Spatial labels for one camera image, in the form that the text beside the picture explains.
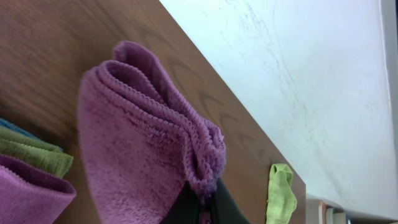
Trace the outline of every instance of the table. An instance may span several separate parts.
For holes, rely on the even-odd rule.
[[[0,2],[0,116],[75,157],[66,176],[78,196],[56,223],[99,223],[86,186],[76,130],[82,73],[111,57],[120,40],[157,54],[171,79],[225,135],[223,181],[251,223],[264,223],[271,164],[287,161],[160,2]],[[305,184],[290,223],[305,223]]]

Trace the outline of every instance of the stack of towels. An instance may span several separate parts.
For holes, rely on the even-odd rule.
[[[76,196],[73,157],[0,119],[0,223],[53,223]]]

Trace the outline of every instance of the towel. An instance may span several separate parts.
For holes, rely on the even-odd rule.
[[[267,224],[288,224],[296,209],[293,172],[286,164],[273,164],[269,172]]]
[[[80,84],[78,129],[103,223],[159,223],[184,182],[202,203],[226,162],[220,129],[178,92],[159,59],[121,42]]]
[[[32,138],[32,139],[39,140],[39,139],[38,139],[36,136],[34,136],[33,134],[31,134],[31,133],[29,133],[29,132],[23,130],[22,128],[16,126],[15,124],[12,124],[12,123],[9,122],[9,121],[6,121],[5,119],[0,118],[0,126],[3,126],[3,127],[5,127],[5,128],[8,128],[8,129],[11,129],[11,130],[13,130],[13,131],[15,131],[15,132],[17,132],[17,133],[23,134],[23,135],[25,135],[25,136],[27,136],[27,137],[30,137],[30,138]]]
[[[75,196],[67,181],[0,155],[0,224],[51,224]]]
[[[31,139],[1,126],[0,154],[20,159],[57,177],[63,177],[73,162],[73,157],[60,152],[58,146]]]

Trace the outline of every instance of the lime green cloth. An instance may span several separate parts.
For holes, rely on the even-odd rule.
[[[286,164],[273,164],[269,172],[267,224],[288,224],[297,206],[292,192],[293,172]]]
[[[63,177],[73,162],[73,157],[62,153],[58,146],[29,138],[2,126],[0,154],[20,159],[57,177]]]

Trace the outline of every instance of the pink towel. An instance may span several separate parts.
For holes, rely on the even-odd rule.
[[[90,192],[104,223],[158,223],[188,181],[203,203],[226,162],[220,129],[178,92],[159,59],[121,42],[86,72],[78,127]]]
[[[75,196],[67,181],[0,155],[1,224],[51,224]]]

